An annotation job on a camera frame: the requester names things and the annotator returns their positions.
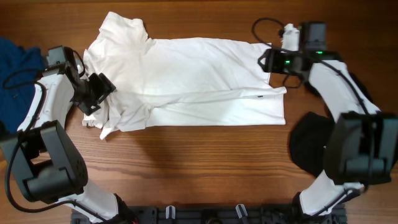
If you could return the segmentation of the white polo shirt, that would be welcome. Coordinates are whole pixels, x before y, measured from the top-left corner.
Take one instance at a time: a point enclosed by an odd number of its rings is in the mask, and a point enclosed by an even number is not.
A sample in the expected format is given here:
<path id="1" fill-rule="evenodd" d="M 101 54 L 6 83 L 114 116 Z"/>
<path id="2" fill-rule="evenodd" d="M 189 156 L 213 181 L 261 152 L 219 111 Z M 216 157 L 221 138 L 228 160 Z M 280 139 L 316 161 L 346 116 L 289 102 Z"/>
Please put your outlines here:
<path id="1" fill-rule="evenodd" d="M 109 12 L 83 60 L 116 91 L 82 123 L 101 139 L 153 126 L 283 125 L 286 90 L 270 86 L 257 64 L 265 50 L 228 39 L 151 39 L 141 19 Z"/>

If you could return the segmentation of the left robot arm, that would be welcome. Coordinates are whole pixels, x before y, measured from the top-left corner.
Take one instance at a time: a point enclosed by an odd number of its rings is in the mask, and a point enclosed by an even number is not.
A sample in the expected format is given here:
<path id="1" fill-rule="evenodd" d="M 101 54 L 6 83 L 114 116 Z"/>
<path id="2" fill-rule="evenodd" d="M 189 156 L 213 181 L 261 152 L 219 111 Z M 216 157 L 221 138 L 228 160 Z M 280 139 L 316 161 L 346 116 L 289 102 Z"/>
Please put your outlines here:
<path id="1" fill-rule="evenodd" d="M 65 132 L 71 105 L 85 115 L 116 90 L 100 73 L 84 77 L 77 51 L 64 46 L 49 49 L 44 69 L 24 69 L 37 75 L 30 82 L 10 84 L 19 72 L 2 83 L 5 90 L 35 86 L 34 99 L 14 134 L 1 138 L 7 161 L 5 193 L 9 203 L 24 213 L 40 213 L 66 205 L 92 223 L 138 223 L 137 215 L 117 195 L 98 187 L 88 177 L 83 157 Z"/>

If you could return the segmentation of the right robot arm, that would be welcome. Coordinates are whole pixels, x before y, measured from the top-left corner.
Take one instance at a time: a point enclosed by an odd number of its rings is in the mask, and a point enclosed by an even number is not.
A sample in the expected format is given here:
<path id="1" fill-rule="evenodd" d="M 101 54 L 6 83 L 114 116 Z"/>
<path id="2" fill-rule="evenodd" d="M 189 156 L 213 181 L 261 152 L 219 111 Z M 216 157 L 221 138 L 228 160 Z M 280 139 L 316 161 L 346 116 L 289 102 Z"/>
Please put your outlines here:
<path id="1" fill-rule="evenodd" d="M 326 47 L 326 24 L 310 21 L 280 28 L 281 46 L 269 44 L 258 58 L 265 72 L 297 77 L 325 102 L 329 117 L 306 114 L 290 134 L 293 160 L 315 180 L 271 218 L 286 223 L 331 223 L 343 204 L 372 185 L 391 181 L 397 161 L 397 116 L 382 112 L 348 71 L 341 55 Z"/>

